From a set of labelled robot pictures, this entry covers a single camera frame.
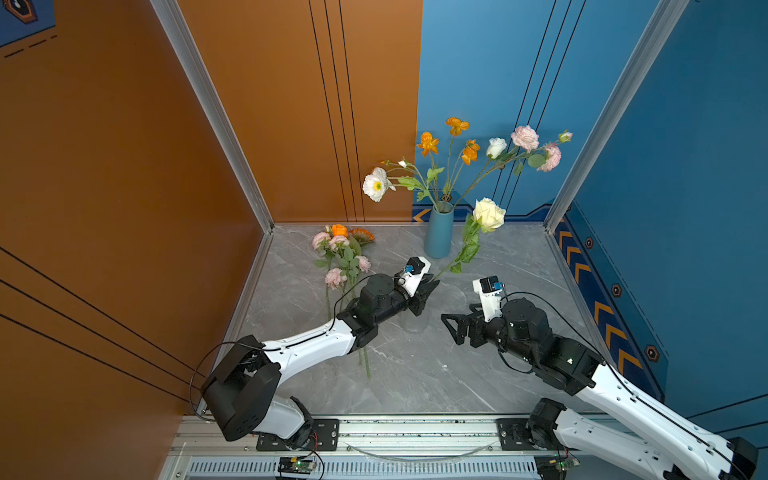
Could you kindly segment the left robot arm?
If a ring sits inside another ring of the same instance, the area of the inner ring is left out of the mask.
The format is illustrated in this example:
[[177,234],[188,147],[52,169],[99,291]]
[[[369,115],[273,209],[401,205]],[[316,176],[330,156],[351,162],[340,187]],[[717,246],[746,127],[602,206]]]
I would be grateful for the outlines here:
[[277,395],[288,379],[373,340],[384,321],[409,310],[420,315],[439,281],[429,273],[375,274],[360,295],[326,324],[265,343],[248,335],[236,341],[200,388],[225,440],[272,435],[291,448],[314,442],[315,421],[293,397]]

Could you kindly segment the cream flower stem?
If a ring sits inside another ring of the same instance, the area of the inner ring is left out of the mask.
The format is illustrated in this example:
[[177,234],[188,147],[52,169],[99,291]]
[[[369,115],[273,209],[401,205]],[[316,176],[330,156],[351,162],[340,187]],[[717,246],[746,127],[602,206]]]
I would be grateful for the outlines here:
[[475,202],[475,208],[466,218],[462,229],[462,247],[456,257],[435,278],[444,273],[460,274],[463,266],[473,261],[480,250],[480,236],[498,230],[505,223],[506,210],[498,206],[492,199],[483,198]]

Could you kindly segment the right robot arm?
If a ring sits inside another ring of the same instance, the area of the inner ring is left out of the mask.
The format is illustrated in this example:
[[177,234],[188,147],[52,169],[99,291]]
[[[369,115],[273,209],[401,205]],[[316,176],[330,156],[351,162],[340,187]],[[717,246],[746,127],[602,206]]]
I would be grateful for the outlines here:
[[710,432],[648,395],[597,352],[555,334],[546,313],[526,298],[474,304],[441,317],[456,344],[492,345],[527,362],[545,384],[588,403],[623,425],[599,425],[564,404],[542,399],[527,421],[532,444],[579,450],[643,479],[751,479],[758,449],[742,437]]

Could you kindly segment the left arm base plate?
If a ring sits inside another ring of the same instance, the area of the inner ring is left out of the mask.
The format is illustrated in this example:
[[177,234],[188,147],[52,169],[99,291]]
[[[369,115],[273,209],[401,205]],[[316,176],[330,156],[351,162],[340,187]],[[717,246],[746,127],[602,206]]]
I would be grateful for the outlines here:
[[314,419],[310,427],[302,427],[288,440],[273,434],[260,434],[256,449],[260,452],[332,452],[338,448],[339,430],[340,421],[337,418]]

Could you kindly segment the teal cylindrical vase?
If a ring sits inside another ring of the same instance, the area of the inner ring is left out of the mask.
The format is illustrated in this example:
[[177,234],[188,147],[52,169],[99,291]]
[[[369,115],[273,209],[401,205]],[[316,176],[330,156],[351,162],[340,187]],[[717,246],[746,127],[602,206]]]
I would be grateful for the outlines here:
[[441,201],[433,206],[429,214],[424,251],[427,256],[440,259],[447,257],[452,242],[454,207]]

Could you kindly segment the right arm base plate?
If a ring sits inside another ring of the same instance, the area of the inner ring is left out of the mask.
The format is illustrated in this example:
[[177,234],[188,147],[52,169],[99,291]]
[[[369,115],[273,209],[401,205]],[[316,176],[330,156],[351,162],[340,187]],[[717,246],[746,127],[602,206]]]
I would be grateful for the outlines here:
[[565,450],[565,445],[555,436],[554,421],[499,418],[495,425],[503,451]]

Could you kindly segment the pink rose flower stem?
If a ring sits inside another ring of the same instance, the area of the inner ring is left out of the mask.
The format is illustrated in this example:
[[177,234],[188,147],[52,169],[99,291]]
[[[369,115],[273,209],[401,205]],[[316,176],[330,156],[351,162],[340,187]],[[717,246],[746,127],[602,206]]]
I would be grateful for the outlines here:
[[[554,141],[542,143],[539,134],[533,127],[530,125],[517,126],[511,132],[509,139],[505,139],[511,156],[509,163],[502,170],[510,169],[515,176],[519,176],[526,167],[539,172],[550,172],[560,164],[562,159],[561,146],[571,142],[573,137],[572,132],[565,130],[559,133]],[[469,195],[464,197],[463,194],[459,201],[469,198]]]

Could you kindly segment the clear glass cylinder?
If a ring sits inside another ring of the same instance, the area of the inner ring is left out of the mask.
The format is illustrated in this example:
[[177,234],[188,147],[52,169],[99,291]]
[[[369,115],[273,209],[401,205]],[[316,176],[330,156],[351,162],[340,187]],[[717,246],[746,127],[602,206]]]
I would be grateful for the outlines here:
[[409,334],[424,333],[429,324],[428,314],[425,313],[427,300],[416,296],[409,300],[405,312],[399,318],[400,327]]

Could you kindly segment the orange poppy flower stem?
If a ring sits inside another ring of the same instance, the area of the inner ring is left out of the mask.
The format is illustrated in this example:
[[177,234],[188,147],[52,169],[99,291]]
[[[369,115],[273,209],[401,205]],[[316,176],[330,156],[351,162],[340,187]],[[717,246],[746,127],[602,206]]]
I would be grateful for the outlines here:
[[449,201],[448,197],[452,193],[463,167],[471,165],[479,158],[480,146],[476,140],[467,139],[465,144],[460,143],[462,135],[470,128],[468,121],[449,117],[445,121],[445,125],[449,135],[446,146],[441,148],[441,140],[436,134],[423,131],[417,138],[415,149],[424,157],[427,164],[419,167],[413,161],[409,161],[423,170],[430,166],[444,168],[438,177],[439,200],[433,205],[441,201]]

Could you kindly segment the white rose flower stem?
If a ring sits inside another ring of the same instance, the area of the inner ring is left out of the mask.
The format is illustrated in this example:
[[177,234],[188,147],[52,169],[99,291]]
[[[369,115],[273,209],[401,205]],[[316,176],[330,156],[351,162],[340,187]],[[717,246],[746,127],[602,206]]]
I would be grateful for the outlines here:
[[504,169],[509,163],[510,156],[511,154],[508,152],[508,144],[504,138],[491,138],[486,152],[480,156],[480,159],[484,161],[484,164],[465,190],[463,196],[467,197],[487,176]]

